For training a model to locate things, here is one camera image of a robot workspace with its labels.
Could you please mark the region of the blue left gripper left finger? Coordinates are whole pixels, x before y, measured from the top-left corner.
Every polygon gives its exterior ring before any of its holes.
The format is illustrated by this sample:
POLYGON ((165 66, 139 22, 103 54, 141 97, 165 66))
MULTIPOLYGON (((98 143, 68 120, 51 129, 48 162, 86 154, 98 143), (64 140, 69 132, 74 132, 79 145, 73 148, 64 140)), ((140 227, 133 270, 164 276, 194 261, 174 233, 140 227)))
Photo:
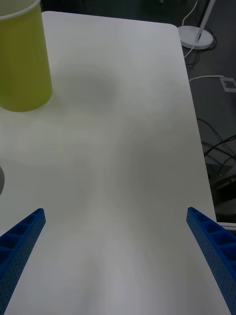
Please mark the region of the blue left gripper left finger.
POLYGON ((0 237, 0 314, 4 314, 19 278, 46 223, 35 210, 0 237))

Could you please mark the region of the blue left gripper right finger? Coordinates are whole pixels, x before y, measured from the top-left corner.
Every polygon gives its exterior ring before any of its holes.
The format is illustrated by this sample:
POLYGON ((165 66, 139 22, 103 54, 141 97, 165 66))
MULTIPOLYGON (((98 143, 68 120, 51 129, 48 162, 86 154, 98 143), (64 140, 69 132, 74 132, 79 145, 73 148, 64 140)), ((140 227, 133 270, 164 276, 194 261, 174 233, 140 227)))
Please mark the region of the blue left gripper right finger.
POLYGON ((236 313, 236 237, 190 207, 186 222, 192 231, 232 315, 236 313))

